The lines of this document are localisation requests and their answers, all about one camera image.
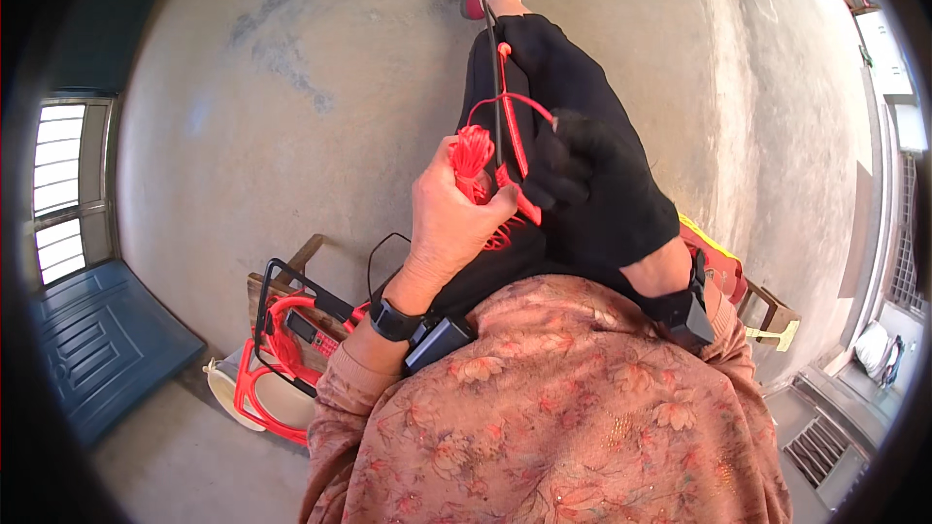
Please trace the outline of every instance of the wooden chair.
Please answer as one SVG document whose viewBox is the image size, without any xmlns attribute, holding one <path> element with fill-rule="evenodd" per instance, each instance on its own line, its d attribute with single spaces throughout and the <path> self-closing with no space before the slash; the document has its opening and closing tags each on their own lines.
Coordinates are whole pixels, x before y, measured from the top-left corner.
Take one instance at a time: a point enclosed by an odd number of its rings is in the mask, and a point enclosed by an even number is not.
<svg viewBox="0 0 932 524">
<path fill-rule="evenodd" d="M 799 314 L 780 301 L 766 287 L 755 285 L 750 279 L 747 281 L 748 291 L 738 305 L 738 317 L 740 318 L 744 315 L 752 295 L 759 297 L 767 304 L 767 313 L 763 317 L 760 331 L 769 334 L 783 334 L 787 332 L 787 330 L 789 330 L 789 332 L 786 333 L 784 340 L 774 337 L 758 336 L 757 342 L 768 346 L 778 346 L 778 350 L 781 352 L 786 351 L 786 348 L 789 347 L 789 343 L 792 342 L 793 337 L 796 335 L 796 329 L 799 327 L 799 321 L 801 320 Z M 749 336 L 754 335 L 752 330 L 753 328 L 749 328 Z"/>
</svg>

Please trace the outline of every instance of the white wall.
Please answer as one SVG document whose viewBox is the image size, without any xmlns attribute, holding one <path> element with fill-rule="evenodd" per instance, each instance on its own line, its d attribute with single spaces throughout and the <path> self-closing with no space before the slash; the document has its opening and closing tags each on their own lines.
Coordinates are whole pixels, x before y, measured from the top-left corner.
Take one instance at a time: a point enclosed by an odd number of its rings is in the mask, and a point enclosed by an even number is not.
<svg viewBox="0 0 932 524">
<path fill-rule="evenodd" d="M 913 86 L 906 71 L 906 62 L 883 11 L 858 15 L 855 22 L 873 60 L 877 89 L 885 96 L 911 96 Z"/>
<path fill-rule="evenodd" d="M 928 150 L 926 126 L 919 107 L 896 104 L 893 108 L 897 113 L 897 140 L 900 149 Z"/>
</svg>

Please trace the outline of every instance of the pink floral shirt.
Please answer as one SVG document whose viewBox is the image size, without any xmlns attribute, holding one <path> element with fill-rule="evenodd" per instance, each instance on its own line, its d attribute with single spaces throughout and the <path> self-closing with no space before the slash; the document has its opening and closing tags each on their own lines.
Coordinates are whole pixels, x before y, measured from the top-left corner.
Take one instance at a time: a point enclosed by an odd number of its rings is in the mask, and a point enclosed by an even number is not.
<svg viewBox="0 0 932 524">
<path fill-rule="evenodd" d="M 789 522 L 744 327 L 706 293 L 701 358 L 563 275 L 496 292 L 470 314 L 479 339 L 410 378 L 338 349 L 300 521 Z"/>
</svg>

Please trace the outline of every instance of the white bag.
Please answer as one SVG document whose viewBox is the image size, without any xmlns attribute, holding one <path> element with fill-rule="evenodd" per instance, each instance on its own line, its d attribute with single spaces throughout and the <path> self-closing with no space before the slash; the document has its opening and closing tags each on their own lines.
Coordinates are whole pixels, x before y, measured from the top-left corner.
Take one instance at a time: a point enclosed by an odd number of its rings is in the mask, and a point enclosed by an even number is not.
<svg viewBox="0 0 932 524">
<path fill-rule="evenodd" d="M 855 355 L 861 361 L 868 377 L 880 380 L 890 360 L 895 341 L 876 320 L 870 322 L 855 342 Z"/>
</svg>

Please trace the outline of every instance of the woman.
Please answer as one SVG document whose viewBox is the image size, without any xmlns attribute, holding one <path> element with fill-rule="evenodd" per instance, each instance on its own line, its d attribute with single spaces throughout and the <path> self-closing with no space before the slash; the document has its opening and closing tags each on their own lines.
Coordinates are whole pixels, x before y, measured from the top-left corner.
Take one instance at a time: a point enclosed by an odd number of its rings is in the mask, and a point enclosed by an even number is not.
<svg viewBox="0 0 932 524">
<path fill-rule="evenodd" d="M 481 1 L 464 0 L 464 15 L 481 18 Z M 300 521 L 789 521 L 733 306 L 700 290 L 714 341 L 693 355 L 623 297 L 681 292 L 694 265 L 601 67 L 521 0 L 487 1 L 514 50 L 509 90 L 562 110 L 554 134 L 516 104 L 522 190 L 543 229 L 512 228 L 507 249 L 483 251 L 517 190 L 470 204 L 449 160 L 457 136 L 444 138 L 413 185 L 410 254 L 382 303 L 468 312 L 478 340 L 402 380 L 408 343 L 360 323 L 317 385 Z M 494 89 L 485 32 L 460 126 Z M 474 121 L 491 127 L 494 113 Z"/>
</svg>

